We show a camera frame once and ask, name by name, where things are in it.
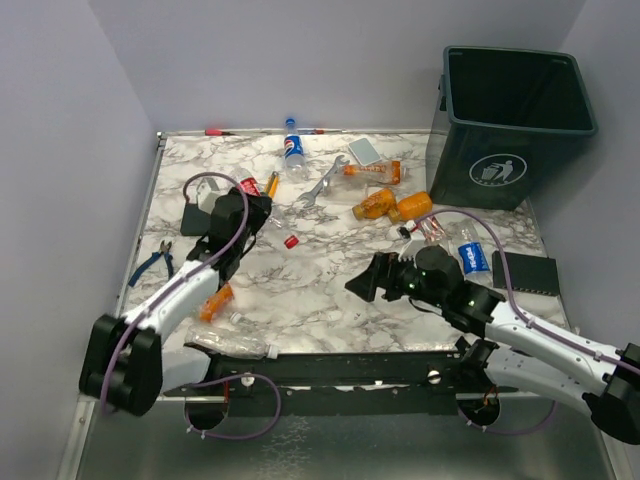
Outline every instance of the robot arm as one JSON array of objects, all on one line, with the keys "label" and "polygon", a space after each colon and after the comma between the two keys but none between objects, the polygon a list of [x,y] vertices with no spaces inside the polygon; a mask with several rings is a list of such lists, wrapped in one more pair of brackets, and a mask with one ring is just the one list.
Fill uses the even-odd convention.
[{"label": "robot arm", "polygon": [[525,323],[501,294],[466,281],[441,247],[411,253],[415,257],[376,253],[345,287],[367,302],[380,287],[387,301],[408,296],[439,308],[457,330],[480,337],[462,359],[476,375],[567,404],[612,437],[640,443],[640,376],[632,371],[640,367],[638,346],[629,344],[622,352],[527,312]]},{"label": "robot arm", "polygon": [[100,397],[107,368],[125,330],[141,314],[145,318],[126,339],[107,390],[107,401],[133,415],[145,414],[158,395],[181,385],[197,383],[207,373],[210,358],[189,347],[162,352],[162,345],[194,307],[203,304],[236,272],[247,240],[255,236],[271,213],[271,199],[248,196],[248,220],[231,248],[203,268],[242,225],[243,202],[231,189],[216,201],[208,234],[196,242],[182,268],[142,305],[120,318],[103,315],[93,326],[80,375],[80,391]]}]

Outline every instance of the blue-handled pliers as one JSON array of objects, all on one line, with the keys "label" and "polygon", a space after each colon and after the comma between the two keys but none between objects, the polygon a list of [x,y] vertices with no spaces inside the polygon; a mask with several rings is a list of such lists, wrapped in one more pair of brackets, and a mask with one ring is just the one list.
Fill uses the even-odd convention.
[{"label": "blue-handled pliers", "polygon": [[160,243],[160,250],[158,250],[157,252],[153,252],[151,254],[151,257],[149,257],[149,260],[144,262],[142,265],[136,268],[135,272],[133,272],[133,275],[131,275],[131,279],[129,280],[129,286],[133,287],[142,273],[151,265],[156,263],[156,260],[158,260],[160,256],[164,257],[164,261],[167,264],[167,270],[169,271],[169,280],[171,280],[171,277],[173,277],[173,263],[171,263],[171,261],[173,260],[173,255],[169,253],[169,250],[171,250],[171,245],[172,242],[165,243],[165,241],[163,240],[162,243]]}]

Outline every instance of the red bottle cap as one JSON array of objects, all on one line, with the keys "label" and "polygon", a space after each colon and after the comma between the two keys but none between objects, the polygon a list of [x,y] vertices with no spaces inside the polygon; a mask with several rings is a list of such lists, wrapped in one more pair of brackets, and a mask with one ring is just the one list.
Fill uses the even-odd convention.
[{"label": "red bottle cap", "polygon": [[298,240],[298,237],[296,237],[295,235],[291,235],[289,238],[287,238],[284,241],[284,246],[287,247],[289,250],[291,250],[298,243],[300,243],[300,240]]}]

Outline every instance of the metal floor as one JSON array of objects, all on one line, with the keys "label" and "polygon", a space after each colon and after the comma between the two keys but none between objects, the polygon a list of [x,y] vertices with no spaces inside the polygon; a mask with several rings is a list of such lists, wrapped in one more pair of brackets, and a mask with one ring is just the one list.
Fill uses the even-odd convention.
[{"label": "metal floor", "polygon": [[[503,400],[495,426],[534,425],[550,408],[536,398]],[[248,442],[186,434],[181,402],[158,402],[144,417],[93,415],[82,480],[571,480],[615,478],[600,434],[562,406],[542,432],[483,434],[459,417],[393,415],[283,417]],[[246,433],[264,419],[227,419]]]}]

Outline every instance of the marble countertop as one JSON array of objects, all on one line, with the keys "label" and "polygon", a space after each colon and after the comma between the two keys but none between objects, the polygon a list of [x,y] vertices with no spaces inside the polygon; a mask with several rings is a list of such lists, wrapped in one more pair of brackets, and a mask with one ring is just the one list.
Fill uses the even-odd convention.
[{"label": "marble countertop", "polygon": [[[396,226],[386,217],[375,221],[357,221],[353,217],[351,207],[364,199],[373,185],[336,182],[331,192],[318,197],[312,208],[302,209],[295,202],[300,193],[315,185],[338,154],[351,158],[347,144],[362,137],[368,138],[382,156],[401,160],[407,167],[407,179],[394,187],[397,198],[425,189],[430,173],[425,171],[426,134],[304,136],[311,178],[296,184],[283,175],[275,197],[300,244],[286,250],[273,232],[260,236],[231,279],[234,303],[216,317],[216,327],[264,338],[286,353],[453,348],[460,333],[440,317],[418,312],[404,299],[389,303],[378,295],[375,302],[367,304],[344,288],[347,280],[368,266],[376,251],[399,251],[403,245]],[[138,263],[149,258],[162,240],[172,240],[177,271],[193,248],[195,238],[182,237],[179,231],[184,208],[181,189],[190,176],[207,170],[229,174],[240,165],[264,184],[273,170],[282,169],[282,157],[282,135],[170,136],[143,229]],[[474,212],[495,229],[506,250],[544,255],[533,213],[526,203],[515,212]],[[448,231],[454,230],[463,218],[453,213],[438,216]],[[490,260],[495,248],[489,235],[481,227],[477,230]],[[125,310],[139,305],[166,280],[164,262],[156,262],[129,289]],[[525,293],[516,294],[516,298],[523,308],[566,327],[558,298]],[[234,311],[246,317],[235,326],[229,321]],[[185,319],[165,348],[181,345],[187,327],[193,322],[192,318]]]}]

